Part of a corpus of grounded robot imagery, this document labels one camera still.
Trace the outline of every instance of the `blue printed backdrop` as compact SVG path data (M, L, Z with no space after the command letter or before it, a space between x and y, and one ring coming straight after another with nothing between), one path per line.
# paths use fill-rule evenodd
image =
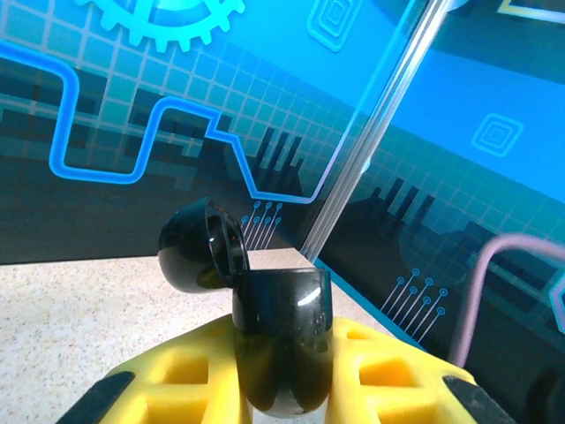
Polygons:
M320 256L399 337L440 357L489 239L565 244L560 4L454 4ZM496 255L468 368L521 422L530 384L563 363L564 264Z
M3 1L0 262L153 254L204 195L299 246L425 4Z

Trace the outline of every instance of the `black rubber edge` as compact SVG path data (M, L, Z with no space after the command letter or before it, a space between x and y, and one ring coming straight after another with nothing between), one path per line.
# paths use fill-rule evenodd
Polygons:
M452 375L443 381L477 424L516 424L481 387Z
M56 424L99 424L134 378L124 371L100 380Z

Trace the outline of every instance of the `glowing blue line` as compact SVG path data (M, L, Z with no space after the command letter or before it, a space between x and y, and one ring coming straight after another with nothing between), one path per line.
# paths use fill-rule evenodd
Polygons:
M412 325L412 323L414 323L414 321L416 320L416 318L418 317L418 315L420 314L420 312L422 312L422 309L424 309L426 307L426 304L424 303L422 306L420 306L420 309L414 314L414 316L412 317L411 321L408 323L408 325L406 326L406 328L404 329L404 331L406 332L406 334L408 334L408 329L410 328L410 326Z
M313 195L310 197L259 191L255 185L255 181L253 180L249 163L247 163L247 159L245 157L245 151L243 150L238 136L217 129L222 113L219 110L208 106L172 96L163 97L151 110L151 114L147 121L147 128L139 148L138 157L131 173L89 170L66 165L64 163L64 157L69 144L69 135L71 134L72 121L74 119L80 90L79 79L76 73L68 64L60 59L47 56L40 52L18 46L10 42L0 41L0 57L31 66L33 68L41 69L45 72L51 72L63 81L61 105L59 107L55 131L53 133L53 142L49 153L49 167L51 168L51 171L60 178L116 185L129 185L138 182L146 171L151 149L154 145L155 136L159 129L159 123L161 122L163 114L167 110L180 110L209 120L205 138L224 142L232 146L239 169L241 170L247 190L252 199L310 204L318 197L318 194L320 194L321 188L324 185L331 168L334 166L335 160L343 147L343 143L350 132L353 122L357 119L377 76L380 74L383 65L388 60L388 56L390 55L393 46L396 45L397 38L402 33L404 24L406 23L415 3L416 0L411 0L404 11L403 16L400 18L387 47L383 54L380 55L380 61L377 64L373 75L369 79L369 83L367 84L364 93L361 95L358 106L353 112L342 138L337 144L337 147L328 162L328 166L320 178L320 182L316 186Z
M414 338L414 336L416 336L416 333L418 333L418 330L420 329L420 327L422 326L422 324L424 323L424 321L427 319L428 316L430 316L430 313L433 311L433 309L435 308L435 306L438 304L438 302L440 301L441 296L438 296L438 298L435 300L435 302L430 306L430 310L427 311L427 313L424 315L424 318L422 318L422 321L420 321L420 324L418 324L418 326L416 327L416 329L414 330L414 332L412 333L412 338Z
M277 226L279 223L275 223L275 227L273 228L273 232L271 232L271 235L269 236L269 238L268 238L268 240L267 240L267 243L265 244L265 248L268 247L268 244L271 242L271 239L272 239L273 236L275 235L276 226Z
M384 311L385 306L387 305L387 303L388 303L388 301L390 300L390 298L392 298L392 295L395 294L396 289L398 288L399 285L400 285L399 283L396 283L395 288L392 289L392 291L390 292L390 294L389 294L388 297L387 297L387 300L385 300L385 303L383 303L383 304L382 304L382 307L380 307L380 310L381 310L382 312L385 312L385 311Z
M404 316L404 318L402 318L402 320L400 320L400 322L398 323L398 327L400 327L401 325L403 325L404 320L408 317L408 315L410 314L411 310L414 308L414 306L416 305L416 303L420 300L420 298L422 297L422 295L424 294L424 292L426 291L427 285L424 286L424 288L422 288L422 291L418 294L418 296L414 299L414 301L412 302L412 306L408 308L408 311L406 311L406 315Z
M400 314L400 311L403 310L403 308L406 306L406 303L408 302L408 300L412 297L412 292L408 291L408 296L406 296L406 299L404 300L404 302L402 303L402 305L398 308L398 310L396 311L395 316L392 319L392 322L395 321L396 317L398 316L398 314Z
M271 231L271 227L273 226L273 222L275 221L275 219L276 219L276 214L279 213L279 210L280 210L279 208L277 208L277 209L275 210L275 214L274 214L273 217L271 218L271 222L268 223L268 227L267 227L267 230L265 231L265 235L262 236L261 239L259 240L259 243L258 243L259 247L263 246L263 241L265 241L265 240L267 239L268 232Z
M422 339L427 334L427 332L430 330L430 328L435 324L436 321L438 321L439 317L440 316L438 314L435 315L435 317L432 319L432 322L430 322L430 325L427 326L427 329L424 330L424 332L422 333L422 336L420 336L420 338L418 339L418 343L420 343L422 341Z
M251 248L253 241L255 241L255 238L257 237L257 234L260 233L261 230L261 224L265 221L265 215L268 212L268 208L265 208L265 211L263 212L263 216L261 217L261 219L259 220L259 222L257 223L259 226L257 227L257 230L255 230L255 234L253 236L250 235L249 238L249 247Z
M410 283L412 282L412 280L414 279L414 276L412 275L410 277L410 279L405 283L406 285L404 286L404 288L402 289L402 291L400 293L398 293L398 297L396 298L396 300L394 301L394 303L392 304L392 306L390 307L390 309L387 312L387 315L390 314L393 310L393 308L395 307L396 303L398 303L398 300L400 300L401 296L404 294L404 292L406 291L406 289L408 288L408 286L410 285Z

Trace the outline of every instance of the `yellow foam holder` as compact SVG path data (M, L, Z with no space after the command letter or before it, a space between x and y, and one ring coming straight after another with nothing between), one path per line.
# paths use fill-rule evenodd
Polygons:
M393 337L335 318L326 423L475 424L442 378L473 377ZM226 315L113 369L135 378L101 424L248 424Z

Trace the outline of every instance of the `square spiral icon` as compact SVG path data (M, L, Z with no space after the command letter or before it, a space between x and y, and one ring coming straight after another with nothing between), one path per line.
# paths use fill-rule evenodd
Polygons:
M343 48L362 0L316 0L308 17L308 34L337 53Z
M486 115L473 136L473 147L497 157L506 156L524 130L521 122L496 113Z

